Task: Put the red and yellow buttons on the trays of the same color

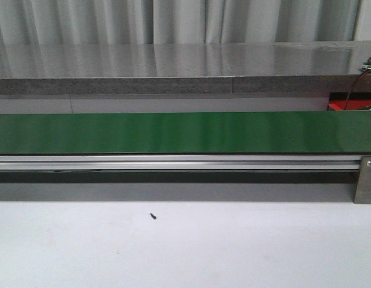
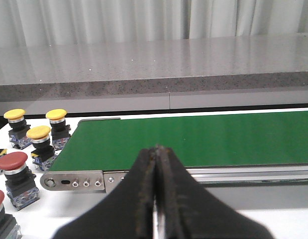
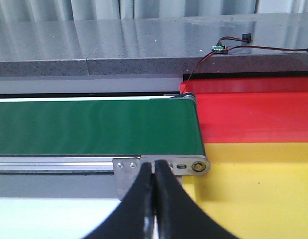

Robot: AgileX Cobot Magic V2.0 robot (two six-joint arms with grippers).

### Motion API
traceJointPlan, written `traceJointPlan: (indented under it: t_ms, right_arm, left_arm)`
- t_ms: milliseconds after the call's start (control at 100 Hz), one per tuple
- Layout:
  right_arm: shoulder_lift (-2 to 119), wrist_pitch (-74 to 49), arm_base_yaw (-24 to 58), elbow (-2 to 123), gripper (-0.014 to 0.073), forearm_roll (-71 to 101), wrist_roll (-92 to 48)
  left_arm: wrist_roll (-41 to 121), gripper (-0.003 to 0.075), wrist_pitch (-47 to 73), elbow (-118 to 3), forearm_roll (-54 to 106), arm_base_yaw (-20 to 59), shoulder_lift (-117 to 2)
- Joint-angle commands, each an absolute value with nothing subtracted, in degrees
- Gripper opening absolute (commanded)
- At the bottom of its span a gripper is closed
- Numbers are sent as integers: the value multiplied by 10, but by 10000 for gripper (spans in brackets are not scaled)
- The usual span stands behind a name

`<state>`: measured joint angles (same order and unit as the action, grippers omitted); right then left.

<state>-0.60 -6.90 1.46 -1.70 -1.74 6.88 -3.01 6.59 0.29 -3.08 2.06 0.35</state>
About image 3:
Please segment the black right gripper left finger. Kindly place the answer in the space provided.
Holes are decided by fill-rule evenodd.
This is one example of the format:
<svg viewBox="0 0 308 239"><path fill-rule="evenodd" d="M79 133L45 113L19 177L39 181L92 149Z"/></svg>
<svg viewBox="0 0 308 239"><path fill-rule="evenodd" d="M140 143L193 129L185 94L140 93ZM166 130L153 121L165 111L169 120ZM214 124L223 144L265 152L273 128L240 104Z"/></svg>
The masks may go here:
<svg viewBox="0 0 308 239"><path fill-rule="evenodd" d="M85 238L151 239L154 223L152 195L152 166L144 163L120 204Z"/></svg>

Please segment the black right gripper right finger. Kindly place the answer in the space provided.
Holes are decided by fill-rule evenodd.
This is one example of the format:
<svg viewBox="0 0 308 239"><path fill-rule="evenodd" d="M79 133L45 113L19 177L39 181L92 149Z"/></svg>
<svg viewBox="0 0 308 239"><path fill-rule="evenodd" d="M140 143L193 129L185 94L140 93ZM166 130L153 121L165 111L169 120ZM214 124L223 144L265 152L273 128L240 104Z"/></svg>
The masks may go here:
<svg viewBox="0 0 308 239"><path fill-rule="evenodd" d="M235 239L190 198L164 160L155 162L156 213L161 239Z"/></svg>

